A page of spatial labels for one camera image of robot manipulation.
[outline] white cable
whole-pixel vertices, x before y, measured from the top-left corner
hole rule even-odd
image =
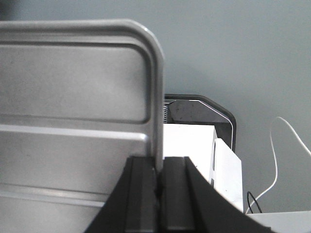
[[[280,116],[277,116],[276,118],[274,118],[272,121],[271,121],[271,124],[270,124],[270,142],[271,142],[271,148],[272,148],[272,153],[273,153],[273,158],[274,158],[274,163],[275,163],[275,167],[276,167],[276,174],[275,174],[275,178],[274,178],[274,181],[273,183],[266,189],[264,190],[262,193],[260,193],[256,198],[255,200],[258,200],[262,195],[264,195],[266,192],[268,192],[276,183],[277,181],[277,162],[276,162],[276,153],[275,153],[275,150],[274,150],[274,146],[273,146],[273,141],[272,141],[272,124],[273,122],[276,120],[276,119],[281,119],[282,121],[285,122],[285,124],[291,129],[291,131],[294,133],[296,139],[298,140],[299,144],[303,147],[303,149],[309,154],[309,156],[311,156],[311,151],[308,149],[308,147],[303,143],[303,141],[300,139],[299,135],[296,133],[295,129],[290,125],[290,123],[288,123],[287,120],[285,120],[284,118],[280,117]]]

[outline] black cable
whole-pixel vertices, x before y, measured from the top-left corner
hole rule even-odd
[[[255,197],[253,196],[253,194],[252,194],[250,191],[247,191],[247,204],[248,204],[249,210],[250,210],[250,211],[252,212],[252,214],[253,214],[253,210],[252,210],[252,208],[251,208],[251,205],[249,204],[249,195],[251,195],[252,199],[253,199],[253,200],[255,201],[255,203],[256,203],[256,206],[257,206],[259,212],[262,214],[261,208],[260,208],[260,206],[259,206],[257,200],[255,199]]]

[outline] gray wall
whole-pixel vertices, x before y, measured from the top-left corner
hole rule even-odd
[[[311,147],[311,1],[21,0],[12,20],[131,18],[158,37],[165,92],[200,94],[237,120],[244,193],[274,179],[269,125],[286,118]],[[279,180],[264,212],[311,209],[311,158],[273,124]]]

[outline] white box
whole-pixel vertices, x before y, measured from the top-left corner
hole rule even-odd
[[[241,160],[220,138],[215,139],[213,157],[214,170],[211,169],[210,178],[214,180],[215,190],[243,212]]]
[[[189,157],[202,176],[210,182],[213,125],[164,124],[163,157]]]

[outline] white surface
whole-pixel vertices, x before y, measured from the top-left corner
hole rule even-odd
[[[248,214],[261,225],[278,233],[310,233],[311,211]]]
[[[210,182],[212,146],[216,138],[213,125],[164,124],[163,157],[190,157]]]
[[[215,140],[214,188],[243,212],[242,163],[236,154],[217,138]]]

